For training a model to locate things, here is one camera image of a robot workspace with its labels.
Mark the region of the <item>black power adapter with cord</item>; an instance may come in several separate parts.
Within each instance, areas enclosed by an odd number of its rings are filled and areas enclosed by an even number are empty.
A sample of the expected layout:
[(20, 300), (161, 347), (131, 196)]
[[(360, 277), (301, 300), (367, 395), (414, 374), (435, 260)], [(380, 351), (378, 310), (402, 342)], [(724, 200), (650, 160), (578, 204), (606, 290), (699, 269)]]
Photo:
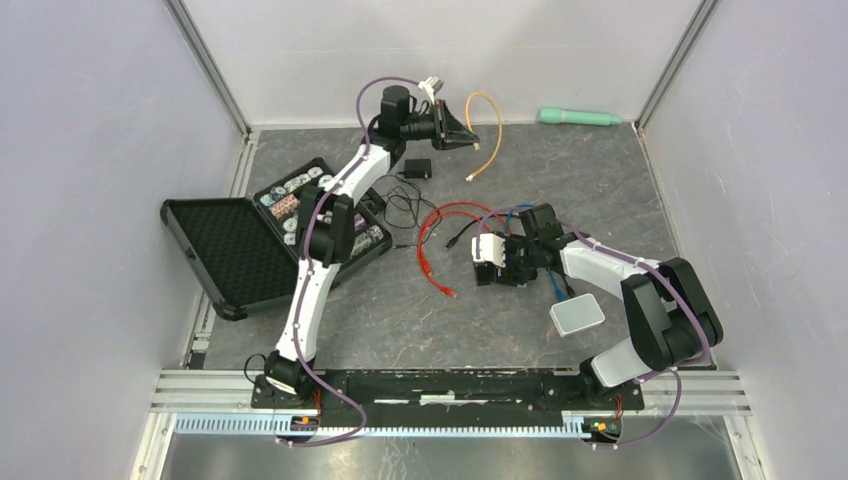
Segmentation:
[[(407, 159), (404, 161), (403, 169), (394, 174), (386, 174), (382, 179), (394, 179), (397, 184), (389, 188), (385, 193), (379, 193), (371, 189), (366, 195), (366, 205), (375, 213), (381, 214), (383, 223), (394, 229), (416, 230), (422, 226), (422, 207), (426, 206), (431, 211), (436, 204), (423, 196), (420, 186), (414, 180), (430, 180), (433, 178), (432, 160), (425, 158)], [(387, 215), (389, 207), (406, 212), (410, 215), (409, 225), (392, 223)]]

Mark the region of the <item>black network switch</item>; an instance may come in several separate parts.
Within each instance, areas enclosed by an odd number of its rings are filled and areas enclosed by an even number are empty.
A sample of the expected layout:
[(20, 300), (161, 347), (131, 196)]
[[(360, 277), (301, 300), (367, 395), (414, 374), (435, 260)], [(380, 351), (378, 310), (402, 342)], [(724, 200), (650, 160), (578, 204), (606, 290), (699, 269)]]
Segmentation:
[(501, 267), (491, 262), (479, 262), (473, 265), (477, 286), (493, 285), (500, 282)]

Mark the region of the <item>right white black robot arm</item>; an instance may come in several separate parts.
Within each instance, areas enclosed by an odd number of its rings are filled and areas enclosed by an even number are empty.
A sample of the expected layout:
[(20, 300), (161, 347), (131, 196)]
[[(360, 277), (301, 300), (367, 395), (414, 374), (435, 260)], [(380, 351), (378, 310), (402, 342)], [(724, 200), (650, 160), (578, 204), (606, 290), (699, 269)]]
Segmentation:
[(516, 214), (523, 231), (475, 233), (471, 254), (478, 285), (525, 285), (548, 270), (623, 304), (627, 337), (579, 367), (577, 392), (585, 405), (602, 408), (626, 382), (705, 362), (722, 342), (721, 321), (689, 261), (658, 261), (604, 246), (560, 220), (547, 203), (502, 211)]

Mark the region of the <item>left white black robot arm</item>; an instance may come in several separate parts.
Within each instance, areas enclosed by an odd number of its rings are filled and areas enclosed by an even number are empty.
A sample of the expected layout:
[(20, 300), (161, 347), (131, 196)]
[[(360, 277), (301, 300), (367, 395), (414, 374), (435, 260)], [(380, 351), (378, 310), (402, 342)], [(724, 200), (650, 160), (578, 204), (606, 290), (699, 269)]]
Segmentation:
[[(359, 121), (362, 141), (354, 156), (327, 184), (309, 186), (300, 197), (297, 284), (284, 330), (264, 365), (266, 381), (290, 407), (302, 407), (313, 397), (308, 371), (317, 352), (318, 327), (331, 286), (354, 248), (359, 201), (397, 164), (408, 142), (426, 140), (436, 150), (452, 150), (479, 140), (437, 99), (442, 78), (386, 81), (374, 121)], [(424, 112), (412, 106), (413, 84), (429, 104)]]

